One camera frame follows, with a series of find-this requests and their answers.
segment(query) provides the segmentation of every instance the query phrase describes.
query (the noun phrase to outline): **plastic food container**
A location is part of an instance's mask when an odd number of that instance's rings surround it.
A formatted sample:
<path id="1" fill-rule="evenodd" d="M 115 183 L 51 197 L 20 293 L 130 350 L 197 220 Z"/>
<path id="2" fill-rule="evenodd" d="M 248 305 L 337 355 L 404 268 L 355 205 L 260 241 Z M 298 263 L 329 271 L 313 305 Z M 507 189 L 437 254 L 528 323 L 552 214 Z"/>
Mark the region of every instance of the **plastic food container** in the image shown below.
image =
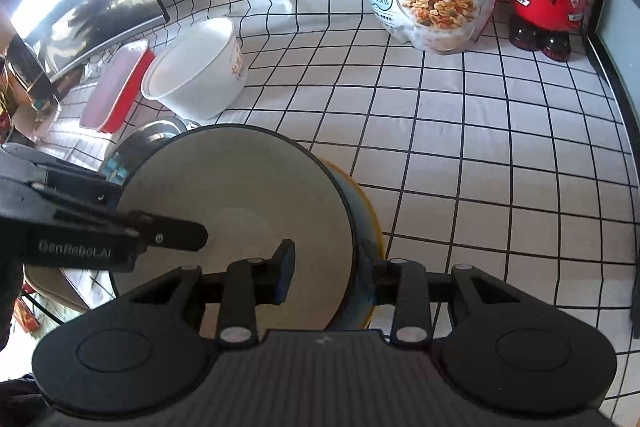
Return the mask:
<path id="1" fill-rule="evenodd" d="M 158 54 L 142 81 L 142 95 L 206 125 L 236 99 L 246 74 L 234 22 L 219 17 L 195 25 Z"/>
<path id="2" fill-rule="evenodd" d="M 155 55 L 147 40 L 125 44 L 105 66 L 80 117 L 80 127 L 116 132 L 140 92 L 140 84 Z"/>

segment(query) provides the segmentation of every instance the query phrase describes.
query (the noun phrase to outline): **white plate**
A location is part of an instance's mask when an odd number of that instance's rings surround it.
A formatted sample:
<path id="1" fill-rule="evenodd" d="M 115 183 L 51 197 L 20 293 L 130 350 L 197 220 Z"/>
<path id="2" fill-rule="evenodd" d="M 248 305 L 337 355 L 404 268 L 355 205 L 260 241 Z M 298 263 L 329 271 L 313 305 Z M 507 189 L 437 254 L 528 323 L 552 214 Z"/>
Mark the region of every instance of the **white plate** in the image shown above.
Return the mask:
<path id="1" fill-rule="evenodd" d="M 257 307 L 258 329 L 321 330 L 340 307 L 354 258 L 350 219 L 319 162 L 290 142 L 250 126 L 210 126 L 181 135 L 148 159 L 124 188 L 118 210 L 146 210 L 203 223 L 199 252 L 149 247 L 130 274 L 114 274 L 125 293 L 178 266 L 226 271 L 238 259 L 270 258 L 282 239 L 296 244 L 287 301 Z M 215 334 L 218 305 L 200 329 Z"/>

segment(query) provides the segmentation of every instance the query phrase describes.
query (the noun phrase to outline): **round black pad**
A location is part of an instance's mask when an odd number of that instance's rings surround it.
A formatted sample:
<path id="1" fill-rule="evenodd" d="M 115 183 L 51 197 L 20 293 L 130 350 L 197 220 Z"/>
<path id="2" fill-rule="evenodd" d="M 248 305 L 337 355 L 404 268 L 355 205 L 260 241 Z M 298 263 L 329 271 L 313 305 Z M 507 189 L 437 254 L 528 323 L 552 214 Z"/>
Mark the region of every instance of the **round black pad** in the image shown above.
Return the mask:
<path id="1" fill-rule="evenodd" d="M 571 355 L 566 340 L 545 330 L 510 331 L 495 348 L 503 362 L 523 371 L 552 371 Z"/>
<path id="2" fill-rule="evenodd" d="M 151 356 L 151 342 L 140 333 L 106 330 L 91 335 L 78 347 L 78 359 L 87 368 L 104 373 L 130 371 Z"/>
<path id="3" fill-rule="evenodd" d="M 616 374 L 603 334 L 537 303 L 485 306 L 447 337 L 442 363 L 468 396 L 533 415 L 583 409 L 604 396 Z"/>
<path id="4" fill-rule="evenodd" d="M 167 406 L 207 365 L 198 332 L 164 307 L 107 304 L 49 333 L 33 353 L 42 393 L 84 417 L 115 419 Z"/>

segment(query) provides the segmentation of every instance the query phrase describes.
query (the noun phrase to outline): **white container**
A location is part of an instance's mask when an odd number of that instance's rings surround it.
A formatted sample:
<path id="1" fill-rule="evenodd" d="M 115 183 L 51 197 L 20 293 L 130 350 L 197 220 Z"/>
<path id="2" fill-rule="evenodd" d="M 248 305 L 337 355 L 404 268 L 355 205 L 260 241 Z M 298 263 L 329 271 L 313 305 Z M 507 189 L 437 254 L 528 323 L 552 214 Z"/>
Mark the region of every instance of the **white container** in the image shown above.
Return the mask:
<path id="1" fill-rule="evenodd" d="M 159 53 L 142 80 L 142 95 L 206 125 L 236 99 L 246 70 L 234 22 L 218 17 L 195 25 Z"/>

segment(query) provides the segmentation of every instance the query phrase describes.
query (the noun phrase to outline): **cloth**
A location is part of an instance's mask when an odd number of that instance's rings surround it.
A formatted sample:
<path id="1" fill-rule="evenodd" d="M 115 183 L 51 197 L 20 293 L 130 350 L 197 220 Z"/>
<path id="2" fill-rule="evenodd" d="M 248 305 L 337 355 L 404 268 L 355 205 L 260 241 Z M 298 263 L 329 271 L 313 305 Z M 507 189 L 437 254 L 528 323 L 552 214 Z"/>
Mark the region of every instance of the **cloth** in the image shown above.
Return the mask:
<path id="1" fill-rule="evenodd" d="M 0 425 L 26 427 L 47 411 L 33 375 L 0 382 Z"/>

